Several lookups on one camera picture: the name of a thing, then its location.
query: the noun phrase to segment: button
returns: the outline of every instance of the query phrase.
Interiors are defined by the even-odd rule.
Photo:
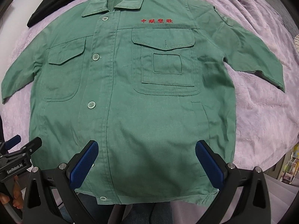
[[[94,55],[92,56],[92,59],[93,59],[93,60],[98,60],[99,58],[100,58],[99,54],[94,54]]]
[[[88,104],[88,108],[93,109],[94,107],[95,107],[95,102],[92,101]]]

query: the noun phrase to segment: purple bedspread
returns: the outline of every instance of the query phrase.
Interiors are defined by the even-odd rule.
[[[26,29],[11,54],[9,65],[53,19],[84,1],[75,0]],[[225,65],[234,82],[237,99],[234,163],[240,168],[260,166],[266,170],[298,142],[299,54],[293,38],[283,26],[282,18],[265,0],[206,1],[259,36],[283,65],[286,93],[255,75],[234,71]],[[1,112],[5,138],[16,134],[22,137],[18,148],[28,142],[30,90],[31,84],[28,84],[15,93]]]

